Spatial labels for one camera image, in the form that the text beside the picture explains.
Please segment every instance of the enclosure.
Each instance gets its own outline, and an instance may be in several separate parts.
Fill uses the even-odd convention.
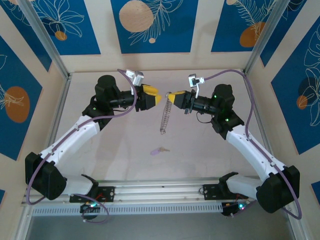
[[[0,0],[0,5],[1,239],[318,238],[317,0]],[[143,84],[158,90],[149,92],[155,106],[111,119],[59,169],[63,176],[87,175],[112,189],[111,198],[101,201],[108,214],[102,207],[88,213],[97,216],[92,221],[107,217],[107,223],[83,222],[81,204],[70,202],[73,195],[28,205],[26,156],[53,146],[73,127],[101,76],[113,76],[120,91],[130,91],[117,69],[141,71]],[[232,71],[207,80],[224,70]],[[216,86],[231,85],[232,110],[244,123],[255,102],[248,129],[275,158],[299,170],[301,220],[281,209],[267,213],[258,203],[250,207],[255,201],[239,194],[208,199],[204,185],[228,173],[259,176],[215,132],[214,116],[185,114],[172,104],[161,133],[168,93],[191,91],[192,74],[206,80],[198,85],[199,96],[213,98]],[[159,103],[155,95],[162,96]],[[31,190],[32,202],[41,197]],[[239,206],[241,214],[222,215],[230,205]],[[285,208],[298,214],[294,202]]]

